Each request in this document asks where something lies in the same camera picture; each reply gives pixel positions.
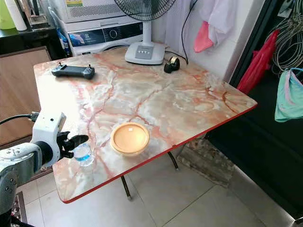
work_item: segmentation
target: washing machine control panel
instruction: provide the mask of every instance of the washing machine control panel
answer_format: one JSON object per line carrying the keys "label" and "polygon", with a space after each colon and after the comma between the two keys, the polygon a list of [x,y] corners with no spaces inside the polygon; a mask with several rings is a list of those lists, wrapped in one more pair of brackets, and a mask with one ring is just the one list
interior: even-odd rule
{"label": "washing machine control panel", "polygon": [[70,32],[73,47],[101,44],[143,34],[142,22],[82,32]]}

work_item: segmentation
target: floor tile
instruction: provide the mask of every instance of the floor tile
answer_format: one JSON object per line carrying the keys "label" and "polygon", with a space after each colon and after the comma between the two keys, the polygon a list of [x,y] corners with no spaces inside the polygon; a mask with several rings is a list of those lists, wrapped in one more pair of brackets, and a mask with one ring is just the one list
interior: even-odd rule
{"label": "floor tile", "polygon": [[213,186],[196,172],[178,165],[176,171],[170,157],[163,155],[129,174],[158,227]]}
{"label": "floor tile", "polygon": [[31,181],[17,188],[17,193],[22,191],[24,204],[28,204],[39,198],[36,181]]}
{"label": "floor tile", "polygon": [[34,200],[31,203],[25,205],[25,211],[27,214],[27,223],[35,227],[44,227],[43,217],[40,207],[40,200]]}
{"label": "floor tile", "polygon": [[265,227],[228,189],[214,186],[165,227]]}
{"label": "floor tile", "polygon": [[120,179],[69,204],[60,201],[57,191],[41,197],[45,227],[155,227],[134,186],[125,179],[132,201]]}
{"label": "floor tile", "polygon": [[40,197],[57,189],[53,173],[38,178],[37,185]]}
{"label": "floor tile", "polygon": [[230,189],[267,227],[292,226],[294,219],[239,168],[235,169]]}

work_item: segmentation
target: marble table top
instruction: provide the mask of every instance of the marble table top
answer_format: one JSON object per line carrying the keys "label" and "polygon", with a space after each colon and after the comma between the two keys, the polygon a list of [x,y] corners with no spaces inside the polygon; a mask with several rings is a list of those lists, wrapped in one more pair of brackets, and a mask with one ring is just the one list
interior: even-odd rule
{"label": "marble table top", "polygon": [[[72,202],[135,168],[251,110],[256,102],[190,62],[171,74],[163,65],[124,60],[125,48],[60,60],[71,66],[91,64],[92,80],[56,78],[59,61],[34,66],[42,109],[62,111],[62,131],[89,136],[94,162],[81,167],[74,158],[53,165],[61,200]],[[110,146],[110,133],[124,122],[144,125],[151,139],[138,156],[124,157]]]}

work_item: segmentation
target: fan pole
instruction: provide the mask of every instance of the fan pole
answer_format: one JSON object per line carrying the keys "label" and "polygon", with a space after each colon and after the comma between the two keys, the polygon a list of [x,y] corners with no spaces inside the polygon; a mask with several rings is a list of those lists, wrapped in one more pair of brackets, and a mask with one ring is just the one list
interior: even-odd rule
{"label": "fan pole", "polygon": [[152,43],[152,22],[143,21],[143,45],[154,46]]}

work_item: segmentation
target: tan bowl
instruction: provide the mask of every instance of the tan bowl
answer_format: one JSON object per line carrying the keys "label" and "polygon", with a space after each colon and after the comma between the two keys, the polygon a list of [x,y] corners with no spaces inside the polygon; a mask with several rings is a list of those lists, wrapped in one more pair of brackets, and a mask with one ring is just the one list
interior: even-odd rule
{"label": "tan bowl", "polygon": [[144,151],[149,140],[150,135],[143,125],[128,122],[113,130],[110,145],[119,154],[135,156]]}

